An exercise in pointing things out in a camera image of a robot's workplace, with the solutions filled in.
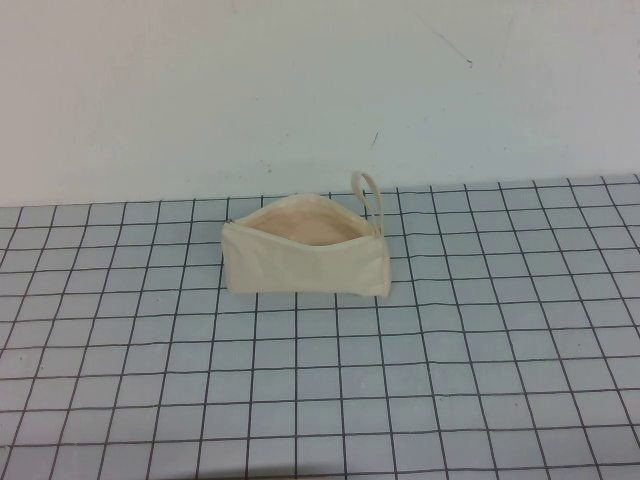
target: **gray grid surface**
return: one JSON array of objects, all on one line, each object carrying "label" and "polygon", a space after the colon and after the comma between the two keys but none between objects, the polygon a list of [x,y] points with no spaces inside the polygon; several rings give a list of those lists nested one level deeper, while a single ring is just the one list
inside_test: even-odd
[{"label": "gray grid surface", "polygon": [[0,209],[1,478],[640,478],[638,177],[383,196],[386,299],[228,294],[271,197]]}]

